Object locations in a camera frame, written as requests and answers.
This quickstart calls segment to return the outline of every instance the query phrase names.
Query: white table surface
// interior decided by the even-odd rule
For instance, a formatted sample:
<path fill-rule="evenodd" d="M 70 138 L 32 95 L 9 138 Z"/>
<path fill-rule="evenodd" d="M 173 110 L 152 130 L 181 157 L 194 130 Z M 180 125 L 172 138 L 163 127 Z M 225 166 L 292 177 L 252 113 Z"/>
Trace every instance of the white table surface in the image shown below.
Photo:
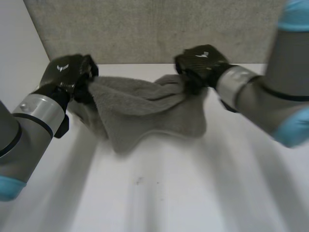
<path fill-rule="evenodd" d="M 174 73 L 164 64 L 99 69 L 149 81 Z M 309 231 L 309 145 L 280 146 L 212 91 L 204 109 L 203 138 L 150 135 L 127 156 L 70 115 L 69 132 L 51 142 L 18 199 L 0 203 L 0 230 Z"/>

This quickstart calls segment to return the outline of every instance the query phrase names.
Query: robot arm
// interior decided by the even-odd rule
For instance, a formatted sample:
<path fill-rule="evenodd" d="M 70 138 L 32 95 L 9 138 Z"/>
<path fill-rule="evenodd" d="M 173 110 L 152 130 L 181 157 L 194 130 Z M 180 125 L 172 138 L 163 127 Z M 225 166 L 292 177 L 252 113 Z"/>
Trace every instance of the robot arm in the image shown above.
<path fill-rule="evenodd" d="M 287 147 L 309 138 L 309 1 L 289 1 L 265 76 L 230 65 L 210 45 L 186 50 L 175 58 L 188 86 L 213 87 L 226 108 Z"/>
<path fill-rule="evenodd" d="M 40 88 L 26 96 L 12 114 L 0 102 L 0 201 L 18 196 L 52 138 L 69 130 L 65 114 L 69 101 L 91 101 L 85 90 L 97 75 L 90 56 L 61 57 L 49 63 Z"/>

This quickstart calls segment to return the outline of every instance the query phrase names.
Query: gray fabric wall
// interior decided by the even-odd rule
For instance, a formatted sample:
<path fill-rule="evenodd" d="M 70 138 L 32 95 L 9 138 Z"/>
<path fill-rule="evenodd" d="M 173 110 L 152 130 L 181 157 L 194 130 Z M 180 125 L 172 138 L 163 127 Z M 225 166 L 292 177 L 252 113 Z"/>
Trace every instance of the gray fabric wall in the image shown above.
<path fill-rule="evenodd" d="M 263 63 L 285 0 L 24 0 L 50 59 L 171 63 L 212 44 L 233 63 Z"/>

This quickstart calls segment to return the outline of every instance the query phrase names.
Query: blue joint cap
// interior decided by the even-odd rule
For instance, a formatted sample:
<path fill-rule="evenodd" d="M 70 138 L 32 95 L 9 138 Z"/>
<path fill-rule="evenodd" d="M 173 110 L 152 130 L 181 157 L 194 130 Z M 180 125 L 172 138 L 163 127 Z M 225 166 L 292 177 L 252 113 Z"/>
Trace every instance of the blue joint cap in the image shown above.
<path fill-rule="evenodd" d="M 289 0 L 278 27 L 291 32 L 309 32 L 309 0 Z"/>
<path fill-rule="evenodd" d="M 273 133 L 273 138 L 286 147 L 294 147 L 305 142 L 309 138 L 309 107 L 283 121 Z"/>
<path fill-rule="evenodd" d="M 0 175 L 0 201 L 8 202 L 16 199 L 24 186 L 25 182 Z"/>

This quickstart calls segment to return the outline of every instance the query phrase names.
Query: towel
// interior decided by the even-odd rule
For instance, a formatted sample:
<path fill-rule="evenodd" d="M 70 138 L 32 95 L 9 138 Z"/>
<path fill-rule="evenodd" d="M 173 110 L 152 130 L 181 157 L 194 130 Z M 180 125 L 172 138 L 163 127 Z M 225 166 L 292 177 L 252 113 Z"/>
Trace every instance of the towel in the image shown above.
<path fill-rule="evenodd" d="M 97 76 L 88 86 L 94 103 L 72 101 L 68 110 L 98 137 L 109 139 L 116 153 L 130 151 L 152 132 L 198 138 L 206 131 L 203 102 L 207 89 L 190 93 L 185 79 L 165 75 L 152 83 Z"/>

